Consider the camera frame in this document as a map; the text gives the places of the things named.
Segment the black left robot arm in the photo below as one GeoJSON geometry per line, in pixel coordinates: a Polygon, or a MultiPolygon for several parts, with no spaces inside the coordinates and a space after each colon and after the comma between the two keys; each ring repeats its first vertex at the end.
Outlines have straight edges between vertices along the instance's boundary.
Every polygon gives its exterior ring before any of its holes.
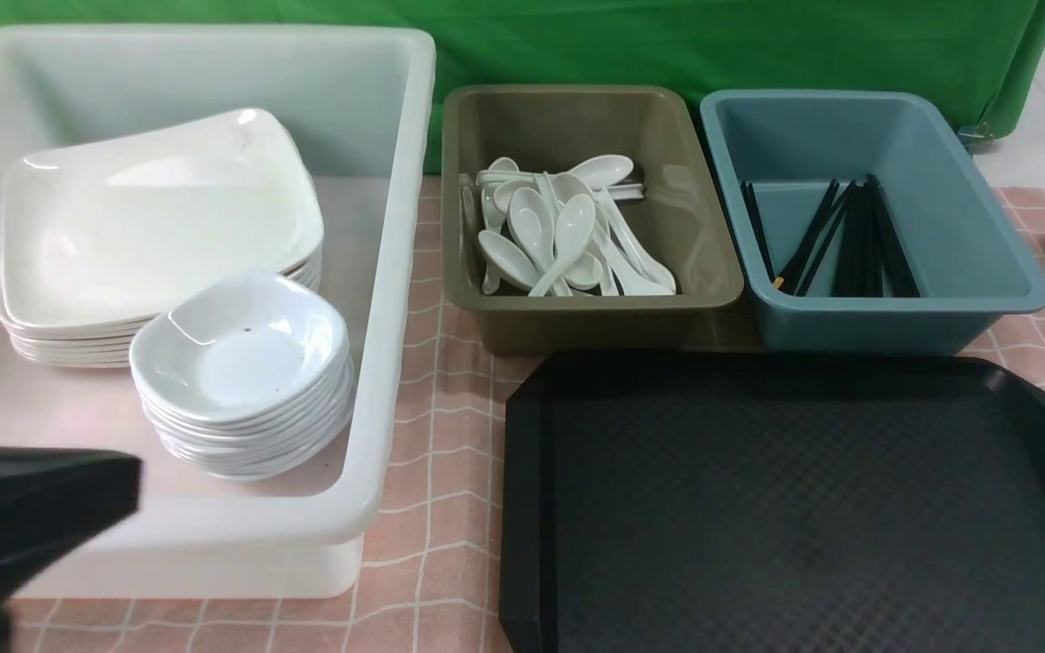
{"type": "Polygon", "coordinates": [[[5,607],[26,583],[140,507],[142,460],[92,449],[0,446],[0,652],[5,607]]]}

